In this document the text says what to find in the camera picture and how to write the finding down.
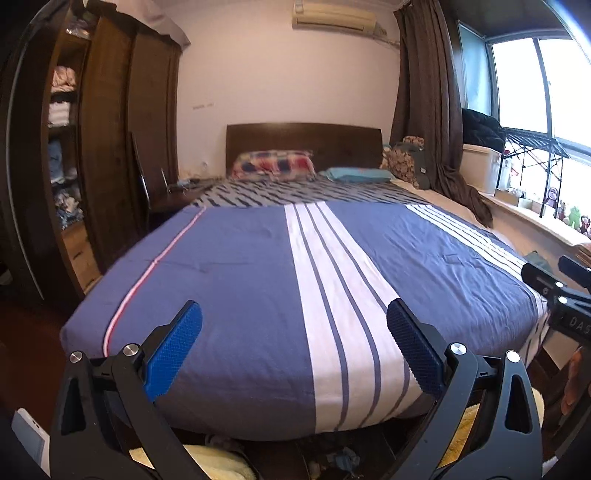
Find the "air conditioner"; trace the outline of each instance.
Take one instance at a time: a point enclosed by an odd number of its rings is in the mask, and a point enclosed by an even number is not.
[[[374,35],[376,16],[372,12],[340,5],[296,1],[293,28],[328,28],[363,35]]]

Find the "window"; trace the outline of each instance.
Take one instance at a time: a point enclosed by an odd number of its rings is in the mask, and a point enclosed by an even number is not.
[[[503,127],[548,133],[544,81],[531,38],[492,46]]]
[[[545,71],[551,133],[573,157],[564,160],[562,185],[551,176],[548,186],[560,188],[567,211],[576,206],[591,216],[591,162],[583,160],[591,157],[591,63],[574,40],[565,38],[522,38],[493,43],[491,50],[503,127],[548,133]],[[548,159],[548,152],[531,153],[541,161]],[[529,158],[526,164],[534,161]],[[513,169],[521,173],[519,160],[514,159]],[[560,167],[553,171],[560,174]],[[511,186],[521,186],[529,198],[542,202],[546,171],[531,166],[523,173],[521,185],[519,177],[512,177]]]
[[[591,64],[573,40],[540,40],[553,133],[591,148]]]
[[[466,107],[491,114],[491,76],[484,39],[463,24],[458,25],[466,80]]]
[[[547,152],[536,151],[540,158],[548,156]],[[521,166],[514,163],[514,169],[519,171]],[[583,215],[591,216],[591,193],[589,182],[591,181],[591,166],[572,160],[564,159],[564,170],[560,201],[565,202],[567,211],[571,207],[578,207]],[[528,197],[536,202],[542,202],[544,187],[546,183],[546,172],[540,167],[528,167],[525,169],[521,187],[528,193]],[[511,179],[512,187],[519,187],[519,177]],[[551,177],[550,187],[558,189],[558,181]]]

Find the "green plush toy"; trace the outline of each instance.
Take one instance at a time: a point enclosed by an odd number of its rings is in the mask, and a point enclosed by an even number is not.
[[[570,209],[569,225],[575,230],[581,228],[581,212],[577,207],[572,207]]]

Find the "toy figurine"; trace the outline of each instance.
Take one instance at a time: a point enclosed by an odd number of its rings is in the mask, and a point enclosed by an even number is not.
[[[566,203],[560,202],[557,211],[557,217],[564,222],[564,218],[566,217]]]
[[[546,196],[544,203],[549,207],[556,208],[558,206],[556,200],[558,200],[558,190],[555,187],[552,187],[548,190],[548,195]]]
[[[569,213],[569,225],[575,230],[581,228],[581,212],[577,207],[572,207]]]
[[[591,219],[587,215],[583,215],[581,217],[581,228],[580,232],[585,234],[589,231],[589,227],[591,226]]]

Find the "metal screw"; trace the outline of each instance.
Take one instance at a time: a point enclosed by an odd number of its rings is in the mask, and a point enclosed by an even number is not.
[[[453,353],[455,353],[456,355],[464,355],[464,353],[466,353],[468,350],[466,349],[465,346],[463,346],[461,343],[453,343],[450,347],[450,349],[452,350]]]
[[[139,347],[135,343],[130,343],[129,345],[125,345],[123,347],[123,354],[125,356],[134,356],[138,352]]]
[[[519,363],[519,360],[521,360],[521,357],[519,356],[519,354],[517,352],[514,352],[513,350],[509,350],[507,352],[507,360],[509,360],[509,362],[513,362],[514,364]]]
[[[73,364],[77,364],[80,360],[82,360],[82,352],[73,352],[70,355],[70,362],[72,362]]]

